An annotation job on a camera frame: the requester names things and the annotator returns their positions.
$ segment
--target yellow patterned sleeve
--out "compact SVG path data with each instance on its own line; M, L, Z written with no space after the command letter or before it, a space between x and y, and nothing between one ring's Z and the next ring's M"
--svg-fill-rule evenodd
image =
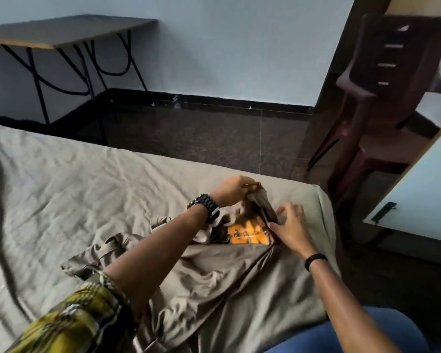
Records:
M128 352L136 332L124 293L106 274L95 273L6 352Z

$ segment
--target door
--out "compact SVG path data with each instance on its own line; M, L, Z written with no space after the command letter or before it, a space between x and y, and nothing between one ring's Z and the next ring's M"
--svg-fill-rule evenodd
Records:
M441 240L441 131L364 222Z

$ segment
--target black metal frame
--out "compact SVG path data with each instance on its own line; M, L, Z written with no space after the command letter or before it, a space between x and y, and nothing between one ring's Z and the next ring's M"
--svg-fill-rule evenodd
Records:
M123 36L120 33L116 34L119 39L121 40L121 42L123 43L124 49L127 52L127 65L126 68L122 71L122 72L118 72L118 73L113 73L113 72L107 72L103 69L100 68L100 66L98 65L97 61L96 61L96 51L95 51L95 46L94 46L94 41L91 40L90 44L91 44L91 49L88 47L88 43L87 42L83 42L83 45L88 53L88 56L90 57L96 73L98 74L98 77L100 78L100 81L105 89L105 91L108 90L108 87L106 86L106 83L103 79L102 73L108 76L123 76L125 75L129 69L131 68L131 65L134 66L134 69L137 73L137 76L139 77L139 80L142 83L142 86L144 87L145 91L147 90L147 87L144 83L144 80L142 79L141 73L139 71L139 68L137 68L137 65L135 64L134 58L132 57L132 53L131 53L131 31L128 30L127 31L127 42L126 40L124 40ZM71 91L71 90L65 90L62 88L59 88L57 86L55 86L54 84L48 82L47 80L45 80L42 76L40 76L36 70L36 65L34 62L34 57L33 57L33 51L32 48L27 47L26 48L26 53L28 56L28 61L29 64L27 64L20 56L18 56L18 54L16 54L9 46L7 45L1 45L8 53L10 53L13 58L15 58L21 65L23 65L27 70L29 70L31 72L31 74L33 75L34 78L34 84L36 86L36 90L37 90L37 95L39 97L39 102L41 104L41 110L43 112L44 115L44 120L46 122L47 125L50 124L49 121L49 116L47 113L47 108L46 108L46 103L44 101L44 96L42 93L42 89L41 89L41 83L47 85L48 87L60 92L60 93L64 93L64 94L69 94L69 95L80 95L80 96L87 96L90 95L92 102L96 108L96 120L98 122L98 127L100 130L100 134L101 134L101 140L103 145L107 145L108 144L108 140L106 138L106 132L104 129L104 124L103 124L103 119L101 116L101 111L99 111L98 109L98 104L96 102L96 98L95 98L95 94L93 91L93 84L92 81L90 79L90 74L88 72L88 66L86 64L85 61L85 57L83 56L82 51L80 50L80 47L77 44L73 44L73 47L78 55L78 57L80 58L80 61L82 63L82 68L83 68L83 73L80 71L80 69L78 69L78 67L72 62L72 60L69 58L69 56L61 49L61 48L57 48L57 51L59 52L59 54L62 56L62 58L65 59L65 61L71 66L71 68L75 71L75 73L80 77L80 79L82 79L82 81L85 83L86 87L87 87L87 91L86 92L76 92L76 91Z

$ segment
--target chair backrest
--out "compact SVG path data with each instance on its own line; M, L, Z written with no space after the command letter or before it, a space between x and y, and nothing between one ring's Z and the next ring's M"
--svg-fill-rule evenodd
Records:
M429 91L440 60L441 17L365 15L349 79L375 94L378 112L397 124Z

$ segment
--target forearm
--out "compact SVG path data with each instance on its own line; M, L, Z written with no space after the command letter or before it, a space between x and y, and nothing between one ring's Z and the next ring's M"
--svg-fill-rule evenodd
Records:
M310 265L318 293L345 353L400 352L325 260Z
M196 204L177 216L104 271L126 294L135 314L140 312L186 247L202 228L208 212Z

